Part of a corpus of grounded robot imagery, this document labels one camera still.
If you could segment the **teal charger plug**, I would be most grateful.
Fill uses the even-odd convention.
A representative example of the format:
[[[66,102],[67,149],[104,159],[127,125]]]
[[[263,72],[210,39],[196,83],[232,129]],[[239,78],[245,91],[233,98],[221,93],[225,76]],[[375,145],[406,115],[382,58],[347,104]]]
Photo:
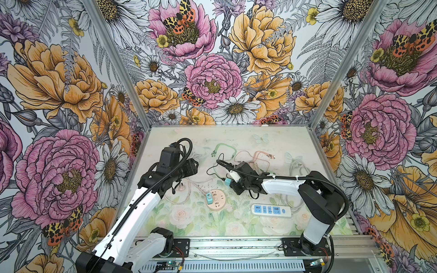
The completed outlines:
[[[206,194],[206,201],[207,201],[207,205],[213,204],[213,196],[211,193]]]

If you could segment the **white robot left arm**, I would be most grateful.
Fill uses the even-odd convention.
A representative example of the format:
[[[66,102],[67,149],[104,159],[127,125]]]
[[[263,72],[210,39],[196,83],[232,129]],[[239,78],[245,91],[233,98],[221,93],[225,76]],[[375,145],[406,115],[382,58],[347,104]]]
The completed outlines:
[[[192,141],[182,138],[165,147],[158,162],[140,178],[134,197],[114,227],[91,252],[82,252],[75,266],[79,273],[136,273],[150,259],[175,251],[174,233],[155,228],[133,246],[142,225],[168,190],[175,191],[184,178],[197,174],[199,164],[191,158]]]

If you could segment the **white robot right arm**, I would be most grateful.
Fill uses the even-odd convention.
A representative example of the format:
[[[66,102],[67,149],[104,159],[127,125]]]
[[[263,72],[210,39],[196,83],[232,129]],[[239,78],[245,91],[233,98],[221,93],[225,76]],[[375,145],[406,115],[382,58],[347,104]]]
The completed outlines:
[[[345,192],[330,182],[318,171],[306,176],[279,176],[263,172],[256,173],[250,165],[242,162],[236,166],[223,163],[231,177],[230,187],[237,195],[244,191],[257,195],[299,196],[311,217],[300,236],[295,249],[305,255],[313,255],[322,238],[329,235],[335,223],[349,210]]]

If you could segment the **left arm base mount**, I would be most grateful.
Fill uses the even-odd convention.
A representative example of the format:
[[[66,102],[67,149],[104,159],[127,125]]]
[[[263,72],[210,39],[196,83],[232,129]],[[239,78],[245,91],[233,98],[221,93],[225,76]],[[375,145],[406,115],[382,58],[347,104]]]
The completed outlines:
[[[153,258],[188,258],[191,240],[188,238],[174,238],[172,246],[166,246],[164,251]]]

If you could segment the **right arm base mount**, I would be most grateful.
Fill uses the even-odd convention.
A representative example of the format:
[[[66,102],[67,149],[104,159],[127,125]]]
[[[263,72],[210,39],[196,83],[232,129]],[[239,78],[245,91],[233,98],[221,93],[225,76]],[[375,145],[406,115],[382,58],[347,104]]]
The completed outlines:
[[[328,240],[324,237],[316,245],[303,237],[285,237],[281,238],[280,247],[286,257],[329,257],[331,255]]]

